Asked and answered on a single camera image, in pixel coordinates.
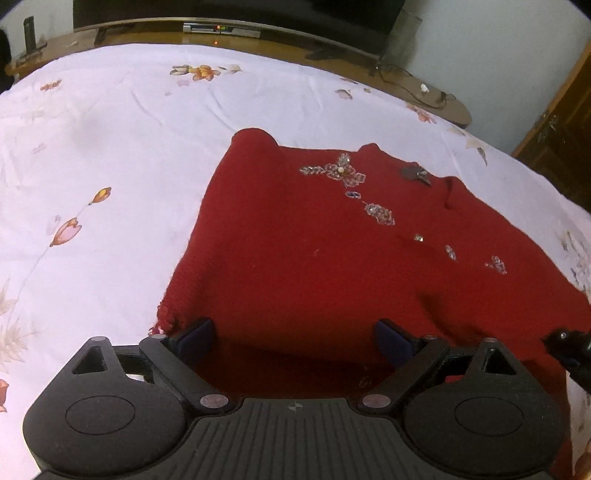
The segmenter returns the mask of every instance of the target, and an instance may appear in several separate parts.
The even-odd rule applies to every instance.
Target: ribbed black surface
[[[50,473],[39,479],[58,480]],[[247,399],[197,422],[172,455],[126,480],[457,480],[417,457],[387,419],[344,399]],[[528,480],[551,480],[540,473]]]

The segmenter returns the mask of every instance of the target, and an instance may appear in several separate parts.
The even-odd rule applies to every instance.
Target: cable
[[[376,70],[379,73],[379,77],[382,79],[382,81],[384,83],[389,83],[390,85],[396,85],[397,87],[400,87],[402,90],[408,92],[418,103],[420,103],[423,106],[432,108],[434,110],[443,110],[447,106],[447,99],[448,98],[450,98],[451,100],[456,100],[456,97],[453,96],[453,95],[451,95],[450,93],[441,92],[441,94],[443,95],[443,103],[441,105],[431,105],[430,103],[425,102],[425,100],[422,100],[419,97],[417,97],[411,90],[409,90],[405,86],[400,85],[397,82],[391,82],[390,80],[386,80],[384,78],[384,74],[382,72],[382,69],[384,67],[384,65],[382,63],[377,62],[377,64],[376,64],[375,67],[376,67]],[[400,68],[400,67],[396,67],[396,68],[398,68],[399,70],[402,70],[404,73],[406,73],[407,76],[409,76],[409,77],[412,76],[412,74],[409,71],[407,71],[407,70],[405,70],[403,68]]]

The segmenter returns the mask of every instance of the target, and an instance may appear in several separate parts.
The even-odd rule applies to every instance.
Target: red sweater
[[[591,324],[587,298],[455,177],[406,179],[377,145],[280,147],[238,132],[158,309],[166,333],[200,316],[219,341],[199,373],[236,395],[359,394],[389,373],[383,317],[456,345],[499,338],[565,410],[541,337]]]

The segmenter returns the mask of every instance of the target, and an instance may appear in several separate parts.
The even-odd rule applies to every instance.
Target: bed
[[[186,248],[236,131],[281,145],[375,142],[456,176],[591,298],[591,216],[468,132],[311,67],[220,48],[103,47],[58,59],[0,96],[0,477],[38,473],[28,407],[91,336],[135,344]],[[573,457],[589,399],[569,383]]]

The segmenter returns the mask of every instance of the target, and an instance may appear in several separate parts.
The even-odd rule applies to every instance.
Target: beaded flower appliqué
[[[351,166],[351,156],[341,153],[337,163],[327,163],[324,167],[302,167],[300,172],[304,175],[326,175],[332,180],[342,181],[347,188],[353,188],[365,182],[365,175],[357,172]]]
[[[446,245],[445,246],[445,251],[447,252],[447,256],[449,258],[451,258],[454,262],[457,262],[457,255],[453,251],[453,248],[452,247],[450,247],[449,245]]]
[[[497,270],[501,275],[507,275],[507,270],[505,268],[505,263],[496,255],[491,257],[492,263],[485,263],[484,266],[491,268],[493,270]]]
[[[306,166],[300,168],[303,175],[326,175],[331,180],[342,181],[346,188],[353,188],[365,182],[365,174],[359,173],[351,165],[351,156],[341,153],[336,164],[329,163],[324,167]],[[365,205],[365,212],[376,219],[380,225],[394,225],[392,212],[377,203],[367,203],[361,200],[361,194],[347,190],[345,195],[353,200],[360,200]]]

